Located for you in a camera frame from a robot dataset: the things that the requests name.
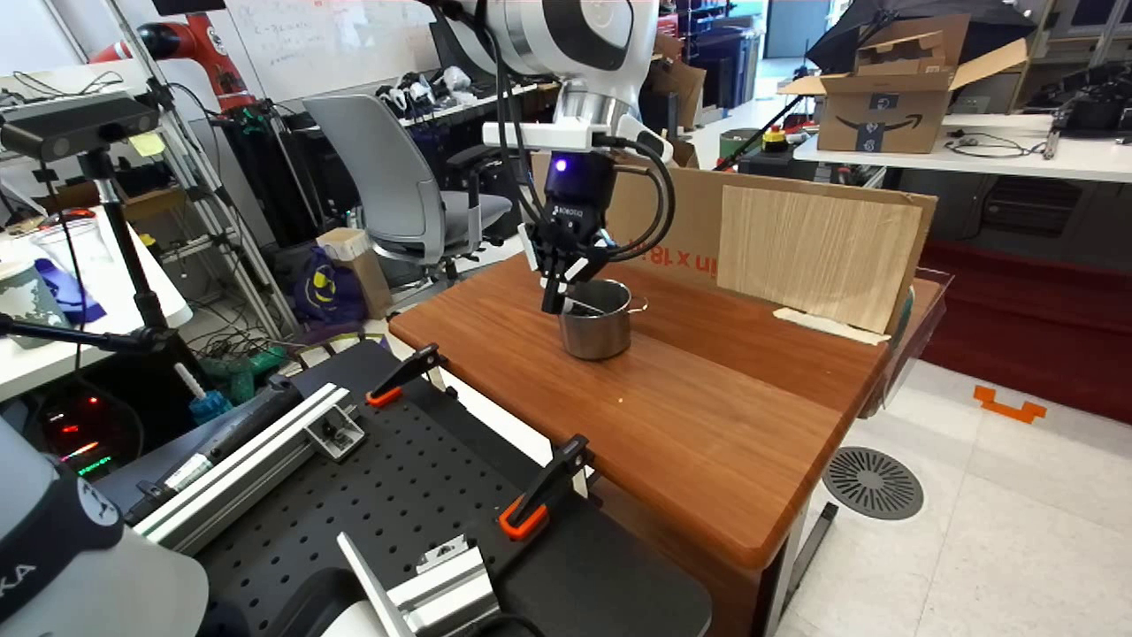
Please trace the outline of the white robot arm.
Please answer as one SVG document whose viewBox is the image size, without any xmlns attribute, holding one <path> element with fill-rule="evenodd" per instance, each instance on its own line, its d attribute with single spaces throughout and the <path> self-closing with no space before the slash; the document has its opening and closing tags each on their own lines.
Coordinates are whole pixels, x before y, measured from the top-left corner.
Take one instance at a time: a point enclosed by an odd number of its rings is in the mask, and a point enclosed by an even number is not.
<svg viewBox="0 0 1132 637">
<path fill-rule="evenodd" d="M 555 77 L 550 124 L 499 115 L 482 128 L 496 150 L 546 150 L 546 202 L 524 207 L 524 251 L 541 278 L 541 308 L 558 315 L 569 295 L 609 261 L 653 251 L 676 221 L 674 146 L 641 117 L 641 88 L 657 41 L 657 0 L 421 0 L 462 54 L 508 94 L 512 77 Z M 656 186 L 656 221 L 615 242 L 605 209 L 615 156 L 629 154 Z"/>
</svg>

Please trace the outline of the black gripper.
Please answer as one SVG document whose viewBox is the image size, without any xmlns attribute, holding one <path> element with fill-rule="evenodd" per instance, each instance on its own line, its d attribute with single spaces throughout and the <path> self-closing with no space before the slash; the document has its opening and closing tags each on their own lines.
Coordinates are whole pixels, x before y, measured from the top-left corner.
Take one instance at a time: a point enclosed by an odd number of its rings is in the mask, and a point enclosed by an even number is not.
<svg viewBox="0 0 1132 637">
<path fill-rule="evenodd" d="M 541 274 L 541 313 L 563 313 L 563 289 L 596 280 L 615 255 L 605 229 L 615 166 L 601 154 L 552 154 L 546 207 L 528 229 Z"/>
</svg>

